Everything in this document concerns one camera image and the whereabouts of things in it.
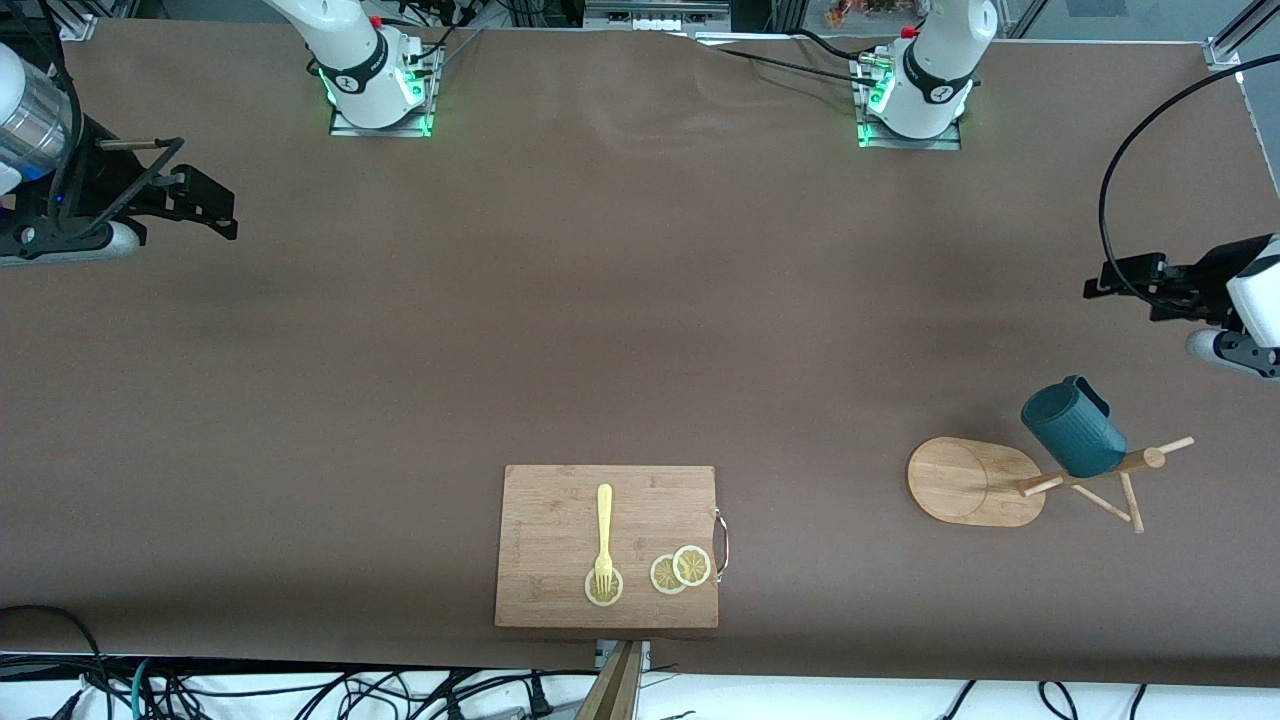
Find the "table surface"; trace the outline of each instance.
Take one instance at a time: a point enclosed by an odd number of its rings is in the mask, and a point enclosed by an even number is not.
[[[0,602],[109,652],[584,666],[598,632],[493,626],[503,468],[714,465],[721,626],[655,662],[1280,680],[1274,387],[1080,300],[1102,169],[1197,46],[996,44],[932,154],[858,149],[847,86],[658,33],[486,32],[420,141],[328,137],[288,26],[104,22],[69,56],[86,110],[186,137],[242,231],[4,274]],[[1120,254],[1277,222],[1231,83],[1116,176]],[[1019,529],[913,503],[934,436],[1050,466],[1018,411],[1073,373],[1134,445],[1197,438],[1134,479],[1146,534],[1074,493]]]

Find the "white floor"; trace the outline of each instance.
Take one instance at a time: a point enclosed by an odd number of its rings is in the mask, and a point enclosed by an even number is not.
[[[192,689],[242,692],[321,684],[335,675],[241,675],[198,678]],[[371,674],[376,682],[383,674]],[[443,673],[410,673],[404,675],[413,693],[429,692]],[[589,676],[558,676],[544,680],[547,700],[561,705],[581,700],[591,684]],[[937,720],[950,707],[961,680],[872,680],[818,678],[759,678],[723,675],[645,676],[640,693],[637,720],[664,720],[687,711],[692,720],[776,720],[803,719],[874,719],[874,720]],[[31,720],[52,715],[79,687],[73,680],[0,683],[0,720]],[[398,684],[385,687],[398,688]],[[1128,720],[1134,685],[1069,683],[1068,688],[1082,720]],[[1065,703],[1055,691],[1065,712]],[[260,698],[205,698],[205,712],[212,720],[276,720],[293,717],[312,692]],[[335,717],[340,692],[330,694],[312,719]],[[462,703],[470,720],[481,720],[502,711],[527,707],[525,689],[511,683]],[[129,708],[116,702],[119,719],[128,719]],[[398,716],[404,716],[403,705]],[[76,720],[105,717],[101,693],[90,692],[82,698]],[[430,712],[422,717],[426,719]],[[351,720],[394,720],[390,706],[362,702]],[[1036,683],[979,682],[956,714],[956,720],[969,719],[1051,719],[1041,705]],[[1280,689],[1248,689],[1217,687],[1153,685],[1139,706],[1138,720],[1199,720],[1231,717],[1240,720],[1280,717]]]

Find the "fork handle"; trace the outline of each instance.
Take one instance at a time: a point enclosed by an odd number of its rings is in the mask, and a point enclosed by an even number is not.
[[[595,488],[595,514],[600,521],[600,552],[609,552],[609,516],[613,514],[613,486]]]

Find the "wooden fork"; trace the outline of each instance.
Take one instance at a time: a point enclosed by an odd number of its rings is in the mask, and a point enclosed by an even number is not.
[[[595,514],[600,521],[600,553],[595,556],[591,587],[596,597],[607,597],[613,587],[613,559],[609,557],[609,515],[613,512],[613,486],[595,488]]]

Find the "teal cable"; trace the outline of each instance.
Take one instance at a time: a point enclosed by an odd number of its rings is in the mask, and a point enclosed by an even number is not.
[[[129,708],[133,710],[133,720],[142,720],[142,698],[138,696],[142,694],[142,674],[150,662],[150,657],[138,662],[138,669],[133,673],[133,684],[129,688]]]

